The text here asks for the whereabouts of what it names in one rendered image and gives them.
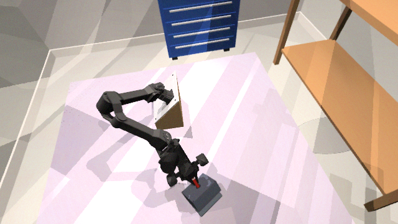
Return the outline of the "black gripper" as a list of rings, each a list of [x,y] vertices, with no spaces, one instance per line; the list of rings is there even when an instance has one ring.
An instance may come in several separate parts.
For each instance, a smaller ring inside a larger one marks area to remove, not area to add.
[[[188,158],[188,156],[185,154],[180,160],[179,160],[179,162],[178,162],[178,164],[177,164],[177,166],[180,164],[181,166],[185,163],[184,162],[184,160],[185,159],[187,159],[188,161],[190,161],[189,160],[189,158]],[[208,161],[208,159],[206,158],[206,156],[204,155],[204,153],[201,153],[200,155],[198,155],[198,156],[196,156],[196,163],[197,163],[197,165],[199,165],[200,164],[200,166],[205,166],[205,165],[207,165],[208,163],[209,163],[209,161]],[[182,174],[178,171],[177,173],[172,173],[172,174],[168,174],[167,176],[166,176],[166,178],[167,178],[167,182],[168,182],[168,184],[170,185],[170,187],[172,187],[172,186],[174,186],[175,184],[177,184],[177,182],[178,182],[178,180],[177,180],[177,178],[178,177],[180,177],[181,178],[181,181],[184,181],[184,180],[186,180],[186,178],[184,177],[184,176],[182,176]],[[198,182],[198,176],[196,175],[195,176],[195,179],[196,179],[196,181]],[[189,181],[190,183],[192,183],[193,185],[195,185],[195,183],[193,182],[193,180],[191,179],[190,181]],[[199,182],[198,182],[199,183]]]

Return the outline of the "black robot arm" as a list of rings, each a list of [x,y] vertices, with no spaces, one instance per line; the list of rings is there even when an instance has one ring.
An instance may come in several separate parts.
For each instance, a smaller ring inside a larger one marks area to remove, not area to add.
[[[154,147],[160,157],[158,163],[162,172],[166,174],[174,173],[179,160],[185,155],[185,151],[179,144],[180,139],[172,139],[169,132],[162,129],[152,129],[131,118],[128,118],[123,111],[123,105],[146,100],[150,103],[160,99],[168,105],[174,98],[173,90],[166,90],[163,83],[151,83],[144,89],[117,93],[115,91],[105,91],[96,104],[101,116],[110,122],[114,128],[127,131],[135,136],[145,139]],[[114,111],[114,117],[110,112]],[[195,161],[184,160],[184,164],[177,166],[179,172],[190,181],[197,175],[198,165]]]

